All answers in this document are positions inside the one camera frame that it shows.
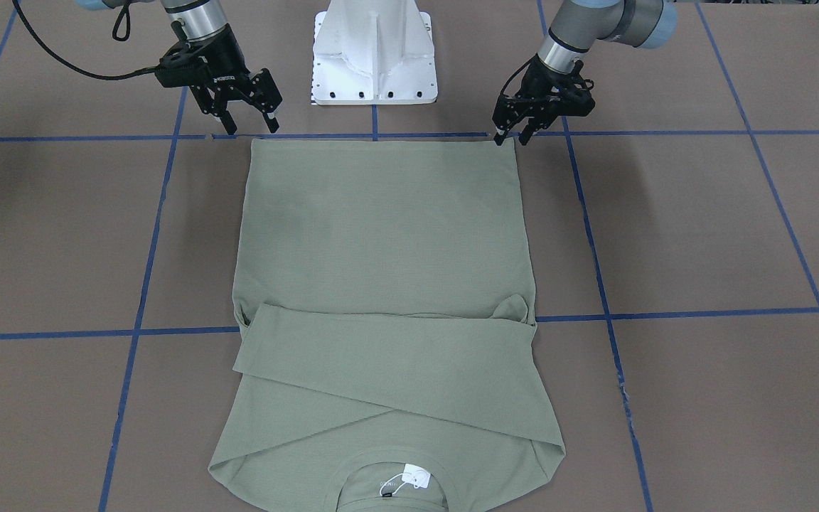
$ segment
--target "clothing tag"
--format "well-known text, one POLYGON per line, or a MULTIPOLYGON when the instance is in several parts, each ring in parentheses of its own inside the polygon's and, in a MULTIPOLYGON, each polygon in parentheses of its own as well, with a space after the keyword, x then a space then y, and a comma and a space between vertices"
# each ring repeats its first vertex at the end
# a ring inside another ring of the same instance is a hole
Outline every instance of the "clothing tag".
POLYGON ((431 478, 432 473, 429 473, 419 466, 406 464, 406 466, 403 467, 403 476, 401 476, 401 479, 407 484, 412 484, 412 486, 416 487, 416 489, 419 489, 420 487, 423 489, 428 489, 429 480, 431 478))

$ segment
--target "fabric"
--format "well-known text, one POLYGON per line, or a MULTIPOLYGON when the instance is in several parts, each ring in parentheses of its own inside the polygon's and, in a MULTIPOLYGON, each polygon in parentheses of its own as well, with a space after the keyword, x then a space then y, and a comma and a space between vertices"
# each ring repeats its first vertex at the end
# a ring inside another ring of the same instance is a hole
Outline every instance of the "fabric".
POLYGON ((513 145, 255 140, 210 473, 269 512, 479 512, 546 484, 535 294, 513 145))

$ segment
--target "white plastic bracket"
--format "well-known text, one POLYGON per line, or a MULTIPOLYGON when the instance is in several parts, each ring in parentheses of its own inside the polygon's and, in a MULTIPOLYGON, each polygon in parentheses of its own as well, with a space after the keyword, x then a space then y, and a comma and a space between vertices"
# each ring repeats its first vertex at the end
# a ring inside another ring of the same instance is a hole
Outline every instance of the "white plastic bracket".
POLYGON ((415 105, 438 97, 432 17, 415 0, 331 0, 315 16, 311 101, 415 105))

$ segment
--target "white mounting plate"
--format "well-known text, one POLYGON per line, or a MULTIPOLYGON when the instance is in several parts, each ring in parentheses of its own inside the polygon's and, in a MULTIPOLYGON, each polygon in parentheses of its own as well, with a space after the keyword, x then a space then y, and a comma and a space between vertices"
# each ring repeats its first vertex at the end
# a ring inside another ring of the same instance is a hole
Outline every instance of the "white mounting plate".
MULTIPOLYGON (((327 11, 315 16, 315 39, 327 11)), ((432 39, 432 17, 419 12, 432 39)), ((312 67, 311 103, 313 105, 419 105, 438 98, 434 55, 403 58, 378 79, 350 65, 343 55, 315 54, 312 67)))

